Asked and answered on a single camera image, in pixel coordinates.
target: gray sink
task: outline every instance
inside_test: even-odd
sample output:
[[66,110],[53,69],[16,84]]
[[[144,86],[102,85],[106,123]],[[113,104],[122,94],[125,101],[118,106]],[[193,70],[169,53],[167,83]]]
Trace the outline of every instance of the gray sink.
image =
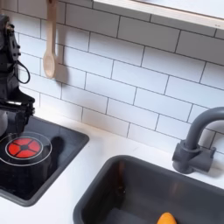
[[113,157],[73,212],[75,224],[223,224],[224,191],[134,157]]

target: gray faucet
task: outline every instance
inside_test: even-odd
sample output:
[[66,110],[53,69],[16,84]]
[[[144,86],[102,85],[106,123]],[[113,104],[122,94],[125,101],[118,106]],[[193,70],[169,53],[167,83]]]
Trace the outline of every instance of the gray faucet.
[[224,120],[224,108],[211,108],[193,121],[186,140],[180,141],[174,151],[172,160],[176,171],[184,174],[190,174],[195,170],[209,172],[216,149],[202,149],[199,140],[203,129],[209,123],[219,120]]

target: wooden spoon handle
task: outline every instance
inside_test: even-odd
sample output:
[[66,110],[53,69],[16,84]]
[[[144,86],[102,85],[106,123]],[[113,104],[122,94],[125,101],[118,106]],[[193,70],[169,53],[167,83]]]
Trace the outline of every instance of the wooden spoon handle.
[[53,78],[56,70],[55,37],[56,17],[58,0],[46,0],[47,21],[46,21],[46,51],[44,57],[44,69],[48,78]]

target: red burner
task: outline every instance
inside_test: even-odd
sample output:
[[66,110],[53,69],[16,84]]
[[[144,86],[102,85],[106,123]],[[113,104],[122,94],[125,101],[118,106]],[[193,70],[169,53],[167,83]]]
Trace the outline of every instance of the red burner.
[[15,139],[7,147],[7,151],[14,158],[33,158],[40,150],[39,142],[29,137]]

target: orange object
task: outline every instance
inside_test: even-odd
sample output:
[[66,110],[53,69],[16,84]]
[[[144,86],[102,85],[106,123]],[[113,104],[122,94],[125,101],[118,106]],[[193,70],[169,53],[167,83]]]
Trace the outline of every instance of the orange object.
[[177,222],[170,213],[163,213],[157,224],[177,224]]

